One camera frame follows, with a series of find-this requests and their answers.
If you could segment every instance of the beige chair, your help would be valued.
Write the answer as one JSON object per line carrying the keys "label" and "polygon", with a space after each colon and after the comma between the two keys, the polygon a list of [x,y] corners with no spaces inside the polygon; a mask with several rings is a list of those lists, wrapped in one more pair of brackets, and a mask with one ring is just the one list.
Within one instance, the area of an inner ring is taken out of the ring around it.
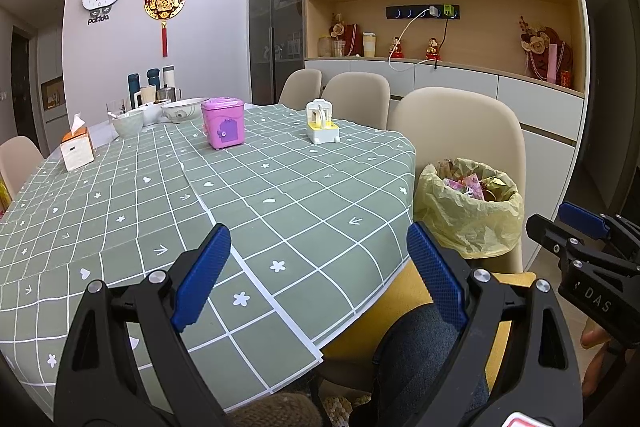
{"label": "beige chair", "polygon": [[12,199],[43,159],[38,148],[26,136],[16,136],[0,145],[0,176]]}
{"label": "beige chair", "polygon": [[386,129],[389,83],[380,74],[357,71],[337,74],[329,80],[322,98],[333,104],[335,119]]}
{"label": "beige chair", "polygon": [[290,109],[301,110],[320,97],[322,73],[318,70],[299,70],[289,75],[280,94],[280,103]]}
{"label": "beige chair", "polygon": [[[414,145],[416,181],[429,163],[469,158],[506,172],[525,197],[524,136],[518,118],[502,102],[459,89],[423,87],[401,100],[389,129]],[[522,245],[482,265],[494,272],[522,272]]]}

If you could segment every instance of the jeans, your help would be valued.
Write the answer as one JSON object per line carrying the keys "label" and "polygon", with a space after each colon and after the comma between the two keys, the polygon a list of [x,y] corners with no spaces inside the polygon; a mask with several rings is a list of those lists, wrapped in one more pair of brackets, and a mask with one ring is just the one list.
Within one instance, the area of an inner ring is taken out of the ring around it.
{"label": "jeans", "polygon": [[[374,354],[372,400],[353,410],[350,427],[402,427],[422,405],[457,338],[456,329],[442,320],[433,304],[400,317]],[[488,398],[482,376],[467,410],[484,405]]]}

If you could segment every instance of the dining table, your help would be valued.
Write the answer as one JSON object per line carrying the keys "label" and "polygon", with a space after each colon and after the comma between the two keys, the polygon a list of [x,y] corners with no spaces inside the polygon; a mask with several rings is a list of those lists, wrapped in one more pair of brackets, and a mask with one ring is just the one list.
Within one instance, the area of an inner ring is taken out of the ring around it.
{"label": "dining table", "polygon": [[[306,122],[304,110],[249,106],[244,143],[221,150],[201,115],[125,138],[105,128],[88,165],[67,172],[54,154],[38,166],[0,221],[0,351],[43,410],[87,285],[168,269],[216,223],[231,254],[181,336],[220,405],[321,362],[408,261],[415,149],[346,120],[335,120],[339,142],[314,144]],[[140,326],[128,333],[152,403],[167,409]]]}

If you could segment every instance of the white cable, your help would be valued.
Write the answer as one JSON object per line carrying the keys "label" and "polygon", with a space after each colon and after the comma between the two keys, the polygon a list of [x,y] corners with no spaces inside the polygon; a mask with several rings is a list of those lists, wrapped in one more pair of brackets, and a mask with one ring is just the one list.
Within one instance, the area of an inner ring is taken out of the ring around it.
{"label": "white cable", "polygon": [[[419,19],[420,17],[422,17],[425,13],[427,13],[429,11],[429,9],[427,8],[426,10],[422,10],[420,13],[418,13],[417,16],[415,16],[413,19],[411,19],[411,21],[408,23],[407,26],[405,26],[404,30],[402,30],[402,33],[400,33],[400,36],[398,37],[398,40],[401,41],[402,40],[402,36],[404,35],[404,32],[407,31],[407,28],[409,26],[411,26],[412,22],[414,22],[416,19]],[[389,58],[388,58],[388,63],[389,63],[389,67],[394,70],[397,71],[398,73],[402,73],[403,71],[409,71],[411,68],[415,68],[416,66],[420,65],[420,64],[424,64],[425,62],[429,62],[430,60],[434,60],[434,58],[427,58],[426,60],[421,60],[420,62],[416,62],[415,64],[412,64],[411,66],[409,66],[408,68],[404,69],[404,70],[396,70],[396,68],[393,67],[393,65],[391,64],[391,55],[393,55],[393,52],[396,50],[396,48],[394,47],[393,50],[389,53]]]}

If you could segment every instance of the white and yellow toy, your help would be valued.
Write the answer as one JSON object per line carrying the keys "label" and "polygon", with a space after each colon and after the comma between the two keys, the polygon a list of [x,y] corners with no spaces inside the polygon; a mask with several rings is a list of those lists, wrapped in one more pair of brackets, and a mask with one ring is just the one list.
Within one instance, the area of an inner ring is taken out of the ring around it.
{"label": "white and yellow toy", "polygon": [[340,141],[340,128],[331,121],[334,106],[322,98],[306,104],[306,135],[315,145]]}

